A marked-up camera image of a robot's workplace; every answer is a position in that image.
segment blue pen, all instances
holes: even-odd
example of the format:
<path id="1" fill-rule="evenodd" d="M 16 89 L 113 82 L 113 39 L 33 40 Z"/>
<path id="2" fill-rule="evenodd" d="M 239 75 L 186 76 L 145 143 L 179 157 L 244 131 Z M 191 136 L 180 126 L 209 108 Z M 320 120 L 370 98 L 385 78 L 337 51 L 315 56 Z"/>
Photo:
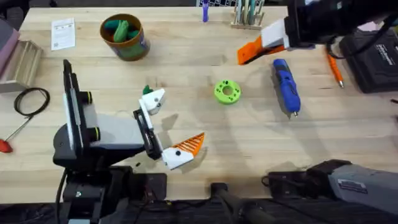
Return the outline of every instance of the blue pen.
<path id="1" fill-rule="evenodd" d="M 209 0 L 203 0 L 203 22 L 209 20 L 208 10 L 209 10 Z"/>
<path id="2" fill-rule="evenodd" d="M 301 102 L 292 72 L 284 59 L 276 59 L 274 61 L 274 68 L 279 80 L 280 92 L 284 99 L 285 108 L 289 113 L 297 116 L 300 111 Z"/>

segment pen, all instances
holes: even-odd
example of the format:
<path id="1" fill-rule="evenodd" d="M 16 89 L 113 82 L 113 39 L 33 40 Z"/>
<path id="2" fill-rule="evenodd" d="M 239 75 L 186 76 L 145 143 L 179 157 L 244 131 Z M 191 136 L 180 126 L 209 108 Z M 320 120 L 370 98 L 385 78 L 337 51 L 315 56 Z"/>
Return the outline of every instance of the pen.
<path id="1" fill-rule="evenodd" d="M 344 88 L 343 77 L 341 76 L 340 70 L 338 70 L 338 67 L 337 67 L 337 64 L 336 64 L 336 60 L 329 55 L 329 52 L 327 50 L 326 50 L 326 54 L 328 56 L 328 61 L 329 61 L 329 65 L 330 65 L 331 71 L 335 75 L 335 78 L 336 78 L 336 81 L 337 81 L 338 85 L 340 87 Z"/>
<path id="2" fill-rule="evenodd" d="M 203 22 L 207 22 L 209 20 L 208 10 L 209 10 L 209 0 L 203 0 Z"/>

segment paper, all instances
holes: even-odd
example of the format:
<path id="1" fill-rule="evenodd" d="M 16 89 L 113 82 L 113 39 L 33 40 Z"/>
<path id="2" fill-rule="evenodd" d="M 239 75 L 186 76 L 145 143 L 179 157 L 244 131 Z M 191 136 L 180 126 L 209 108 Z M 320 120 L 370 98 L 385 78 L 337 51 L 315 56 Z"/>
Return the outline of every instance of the paper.
<path id="1" fill-rule="evenodd" d="M 51 50 L 60 50 L 74 47 L 75 20 L 74 18 L 52 21 L 51 23 Z"/>

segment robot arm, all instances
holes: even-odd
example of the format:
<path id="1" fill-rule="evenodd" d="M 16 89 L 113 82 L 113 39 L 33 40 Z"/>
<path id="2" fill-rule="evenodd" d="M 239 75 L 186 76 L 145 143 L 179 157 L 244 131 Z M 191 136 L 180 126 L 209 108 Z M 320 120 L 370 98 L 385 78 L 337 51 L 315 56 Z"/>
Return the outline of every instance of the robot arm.
<path id="1" fill-rule="evenodd" d="M 238 50 L 238 62 L 281 50 L 312 49 L 329 44 L 335 37 L 348 35 L 367 22 L 398 17 L 398 1 L 391 0 L 291 0 L 288 16 L 261 30 L 255 42 Z"/>

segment cup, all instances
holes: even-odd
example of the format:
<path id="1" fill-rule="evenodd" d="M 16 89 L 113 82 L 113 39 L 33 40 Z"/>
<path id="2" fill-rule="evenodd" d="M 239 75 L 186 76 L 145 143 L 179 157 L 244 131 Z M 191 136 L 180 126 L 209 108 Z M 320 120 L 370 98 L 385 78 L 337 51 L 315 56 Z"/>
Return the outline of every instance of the cup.
<path id="1" fill-rule="evenodd" d="M 104 28 L 104 25 L 108 21 L 112 20 L 125 20 L 128 21 L 130 26 L 134 26 L 137 30 L 139 30 L 138 35 L 134 38 L 127 40 L 123 43 L 115 43 L 113 42 L 112 33 Z M 115 52 L 117 56 L 121 60 L 125 61 L 135 61 L 139 60 L 145 55 L 148 54 L 150 49 L 150 43 L 144 37 L 144 29 L 142 28 L 140 20 L 130 14 L 116 14 L 109 18 L 107 18 L 102 24 L 99 30 L 101 37 L 105 41 L 105 43 L 111 47 L 111 49 Z"/>

